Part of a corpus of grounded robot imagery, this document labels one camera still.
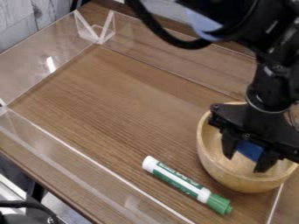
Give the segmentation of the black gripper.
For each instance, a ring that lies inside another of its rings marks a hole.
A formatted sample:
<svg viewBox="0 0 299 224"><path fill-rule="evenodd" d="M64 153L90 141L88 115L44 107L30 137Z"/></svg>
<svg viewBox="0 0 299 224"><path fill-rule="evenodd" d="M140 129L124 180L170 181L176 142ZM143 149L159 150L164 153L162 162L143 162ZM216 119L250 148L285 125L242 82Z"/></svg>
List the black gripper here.
<svg viewBox="0 0 299 224"><path fill-rule="evenodd" d="M214 103L208 124L219 130L223 154L232 159L238 145L250 141L263 150L254 172L264 173L279 160L299 164L299 130L289 123L285 111L267 113L250 103Z"/></svg>

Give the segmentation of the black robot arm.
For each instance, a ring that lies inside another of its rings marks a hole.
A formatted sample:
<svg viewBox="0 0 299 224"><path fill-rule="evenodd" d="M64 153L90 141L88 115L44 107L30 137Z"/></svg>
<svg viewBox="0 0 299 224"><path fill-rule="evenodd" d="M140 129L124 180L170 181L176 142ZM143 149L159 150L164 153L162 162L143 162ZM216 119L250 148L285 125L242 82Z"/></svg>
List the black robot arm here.
<svg viewBox="0 0 299 224"><path fill-rule="evenodd" d="M154 34L170 45L198 50L215 42L240 43L256 55L246 102L210 106L210 125L222 134L227 158L239 152L267 172L278 161L299 164L299 129L289 123L299 103L299 0L174 0L187 8L198 39L176 38L142 0L126 0Z"/></svg>

